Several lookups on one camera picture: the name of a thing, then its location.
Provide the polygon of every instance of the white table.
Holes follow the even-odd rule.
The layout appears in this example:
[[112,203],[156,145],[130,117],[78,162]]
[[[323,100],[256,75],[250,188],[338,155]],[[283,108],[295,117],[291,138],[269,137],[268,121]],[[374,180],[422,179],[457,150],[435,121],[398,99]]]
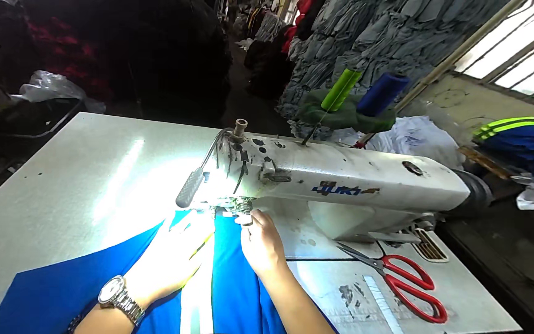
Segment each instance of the white table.
[[[18,272],[114,246],[170,218],[176,194],[217,132],[79,113],[0,187],[0,302]],[[436,282],[431,294],[449,312],[449,321],[438,325],[397,306],[373,269],[347,262],[348,256],[311,223],[306,202],[260,199],[256,208],[277,222],[289,259],[345,259],[290,261],[294,275],[342,334],[391,332],[364,275],[375,278],[405,333],[520,329],[441,242],[450,257],[447,264],[425,262],[411,246],[389,251],[418,259]],[[380,254],[371,246],[357,248]],[[348,307],[339,292],[344,285],[354,290]]]

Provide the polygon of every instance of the wall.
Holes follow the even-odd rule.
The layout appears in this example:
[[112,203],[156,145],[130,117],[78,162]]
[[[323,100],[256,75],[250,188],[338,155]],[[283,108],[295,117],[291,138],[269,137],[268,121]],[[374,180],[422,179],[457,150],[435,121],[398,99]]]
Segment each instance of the wall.
[[456,123],[471,130],[502,118],[534,116],[530,103],[451,75],[418,97],[439,105]]

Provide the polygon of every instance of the scissors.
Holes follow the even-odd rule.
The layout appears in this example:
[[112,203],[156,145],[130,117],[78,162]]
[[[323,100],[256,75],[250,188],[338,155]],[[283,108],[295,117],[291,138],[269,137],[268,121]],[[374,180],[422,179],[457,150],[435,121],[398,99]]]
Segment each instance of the scissors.
[[[403,255],[387,255],[384,252],[384,249],[379,244],[380,249],[382,250],[383,256],[379,259],[372,259],[370,257],[367,257],[366,255],[360,253],[359,251],[353,249],[352,247],[346,246],[341,243],[337,243],[337,248],[344,251],[348,255],[352,256],[353,258],[359,260],[362,263],[366,263],[370,267],[374,268],[376,272],[378,272],[383,278],[384,281],[389,285],[389,288],[395,296],[399,300],[403,302],[403,304],[411,310],[415,315],[419,316],[420,318],[426,320],[427,322],[432,323],[445,323],[448,319],[448,315],[446,314],[446,309],[442,305],[442,303],[434,298],[431,295],[428,295],[427,293],[420,291],[419,289],[414,288],[413,286],[404,283],[402,280],[399,280],[398,278],[391,276],[384,272],[384,269],[389,269],[399,276],[404,277],[405,279],[409,280],[410,282],[418,285],[420,288],[424,290],[434,290],[434,282],[432,281],[432,278],[426,273],[426,271],[419,266],[416,262],[414,262],[411,259],[408,259],[407,257]],[[390,259],[397,259],[400,261],[405,262],[408,264],[411,268],[413,268],[420,276],[416,277],[415,275],[411,274],[410,272],[407,272],[394,264],[390,262]],[[402,289],[406,292],[411,293],[412,295],[416,296],[417,298],[426,301],[430,305],[433,306],[434,309],[434,315],[428,315],[427,313],[423,312],[415,304],[413,304],[410,300],[408,300],[405,295],[399,291],[399,289]]]

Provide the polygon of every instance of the hand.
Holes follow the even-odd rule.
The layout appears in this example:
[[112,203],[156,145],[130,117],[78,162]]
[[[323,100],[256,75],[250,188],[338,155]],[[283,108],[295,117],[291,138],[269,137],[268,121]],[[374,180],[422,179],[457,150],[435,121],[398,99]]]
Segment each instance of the hand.
[[[240,243],[246,260],[261,280],[269,279],[282,270],[289,270],[284,254],[284,245],[273,220],[260,210],[250,212],[253,224],[242,226]],[[248,217],[239,217],[238,224],[248,222]]]
[[145,309],[152,302],[181,289],[207,258],[203,247],[197,249],[214,231],[213,219],[197,214],[195,210],[172,229],[165,223],[144,254],[125,274],[130,296]]

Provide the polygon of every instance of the wristwatch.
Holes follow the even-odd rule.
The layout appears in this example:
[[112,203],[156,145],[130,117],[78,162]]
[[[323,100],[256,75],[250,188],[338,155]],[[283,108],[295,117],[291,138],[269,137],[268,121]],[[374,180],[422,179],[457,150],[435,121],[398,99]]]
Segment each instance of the wristwatch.
[[111,278],[100,289],[98,302],[101,308],[118,308],[123,311],[135,327],[144,318],[144,309],[129,297],[125,278],[121,275]]

